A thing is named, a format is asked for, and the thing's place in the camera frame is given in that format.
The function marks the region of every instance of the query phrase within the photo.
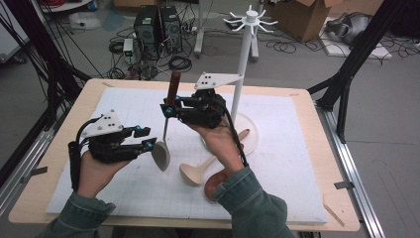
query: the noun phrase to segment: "box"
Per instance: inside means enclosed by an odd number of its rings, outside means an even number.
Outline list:
[[[373,16],[383,0],[346,0],[343,4],[331,8],[328,16],[338,18],[343,13],[361,12]]]
[[[277,2],[271,18],[284,33],[299,42],[307,42],[318,37],[332,6],[344,0],[292,0]]]
[[[119,10],[137,12],[142,5],[158,5],[161,0],[114,0],[114,6]]]

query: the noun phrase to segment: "table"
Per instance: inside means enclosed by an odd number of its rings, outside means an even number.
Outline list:
[[[22,192],[9,214],[11,222],[49,223],[55,214],[47,214],[46,207],[56,187],[61,170],[68,160],[67,144],[74,140],[77,130],[95,110],[102,92],[107,87],[130,87],[167,90],[168,82],[90,79],[84,86],[73,108],[55,135],[39,168],[48,167],[46,174],[34,176]],[[194,91],[194,84],[180,83],[179,90]],[[233,92],[233,85],[217,88],[218,93]],[[328,215],[325,224],[288,224],[292,230],[308,231],[357,231],[360,223],[345,189],[336,189],[334,183],[343,180],[334,154],[318,118],[309,93],[304,89],[244,86],[243,93],[256,95],[287,96],[293,100],[304,140],[319,184],[324,207]],[[110,217],[104,225],[160,226],[187,228],[231,228],[227,220],[168,219],[146,217]]]

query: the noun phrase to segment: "white pole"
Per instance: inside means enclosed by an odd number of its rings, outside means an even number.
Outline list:
[[[256,11],[252,11],[251,6],[250,6],[250,10],[247,11],[246,21],[249,23],[253,23],[256,21],[257,16],[258,16],[258,13]],[[245,26],[244,37],[242,38],[241,56],[239,58],[239,66],[238,66],[238,74],[242,77],[242,79],[238,80],[235,83],[234,101],[232,103],[232,110],[231,110],[231,116],[232,116],[233,122],[235,122],[235,119],[236,119],[236,115],[238,112],[239,98],[241,97],[242,85],[244,84],[244,76],[245,76],[245,71],[247,69],[251,41],[253,39],[253,29],[252,29],[253,27],[254,26],[249,26],[247,24]]]

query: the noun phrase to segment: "person's right hand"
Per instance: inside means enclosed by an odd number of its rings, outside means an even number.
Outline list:
[[[225,167],[228,175],[232,175],[244,168],[244,165],[239,158],[239,151],[232,137],[232,133],[223,122],[214,129],[196,125],[188,126],[200,134],[206,142],[210,152],[217,157],[220,163]]]
[[[77,194],[94,198],[130,161],[105,164],[95,160],[90,151],[83,153],[80,166],[80,182]]]

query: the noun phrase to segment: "wooden spoon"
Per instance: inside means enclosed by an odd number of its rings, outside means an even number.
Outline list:
[[[238,134],[238,138],[240,141],[245,139],[250,134],[250,129],[245,129],[241,133]],[[203,163],[199,167],[193,167],[188,164],[181,164],[179,165],[179,172],[181,173],[182,178],[191,185],[201,185],[204,183],[204,172],[208,166],[210,166],[216,157],[213,156],[208,159],[205,163]]]

